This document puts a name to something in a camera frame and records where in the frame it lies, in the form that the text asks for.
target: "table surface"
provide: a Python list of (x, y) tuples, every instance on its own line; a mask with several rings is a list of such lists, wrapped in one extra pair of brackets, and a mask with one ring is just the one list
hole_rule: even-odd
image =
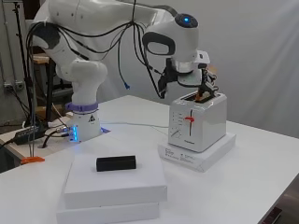
[[(157, 150), (167, 137), (166, 128), (121, 123), (167, 126), (168, 108), (133, 96), (100, 104), (100, 120), (111, 133), (99, 138), (103, 144), (115, 140), (140, 150)], [(168, 202), (161, 203), (161, 217), (132, 224), (258, 223), (299, 173), (299, 139), (229, 121), (227, 130), (237, 134), (236, 147), (205, 173), (163, 161)], [(2, 222), (55, 224), (74, 155), (84, 152), (75, 145), (47, 156), (45, 162), (0, 174)]]

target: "blue light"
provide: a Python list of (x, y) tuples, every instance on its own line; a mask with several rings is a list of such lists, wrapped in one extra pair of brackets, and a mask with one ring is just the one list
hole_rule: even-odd
[(77, 142), (78, 141), (77, 127), (73, 127), (73, 136), (74, 136), (74, 142)]

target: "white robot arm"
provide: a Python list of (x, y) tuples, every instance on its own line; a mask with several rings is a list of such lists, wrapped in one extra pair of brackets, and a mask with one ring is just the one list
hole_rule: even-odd
[(178, 14), (171, 7), (116, 0), (47, 0), (36, 14), (28, 43), (33, 40), (35, 46), (45, 50), (56, 62), (58, 76), (72, 82), (74, 94), (68, 108), (74, 111), (74, 117), (67, 123), (72, 141), (86, 141), (101, 134), (96, 92), (107, 76), (102, 62), (91, 61), (79, 52), (76, 44), (89, 47), (74, 36), (100, 37), (124, 27), (138, 28), (138, 22), (148, 25), (142, 36), (145, 51), (140, 48), (148, 71), (151, 68), (146, 51), (167, 58), (158, 83), (157, 93), (161, 98), (167, 83), (172, 81), (184, 87), (198, 87), (211, 95), (216, 90), (206, 81), (207, 74), (202, 70), (209, 59), (205, 52), (198, 50), (198, 22), (193, 16)]

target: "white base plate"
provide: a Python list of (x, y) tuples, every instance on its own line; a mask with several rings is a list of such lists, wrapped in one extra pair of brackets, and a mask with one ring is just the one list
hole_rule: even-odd
[(235, 146), (235, 134), (227, 133), (204, 152), (194, 152), (167, 143), (158, 146), (160, 157), (181, 164), (198, 172), (205, 172)]
[(57, 224), (107, 224), (155, 219), (159, 217), (158, 203), (140, 203), (65, 210), (60, 202)]
[[(104, 134), (79, 145), (96, 154), (76, 155), (64, 189), (66, 209), (167, 201), (164, 170), (156, 150), (141, 152)], [(135, 170), (96, 172), (96, 158), (136, 156)]]

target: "orange clip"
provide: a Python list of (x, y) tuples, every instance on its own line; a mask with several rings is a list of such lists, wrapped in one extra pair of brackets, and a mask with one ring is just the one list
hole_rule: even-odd
[(45, 161), (44, 158), (41, 157), (25, 157), (21, 160), (21, 165), (27, 164), (27, 163), (33, 163), (33, 162), (42, 162)]

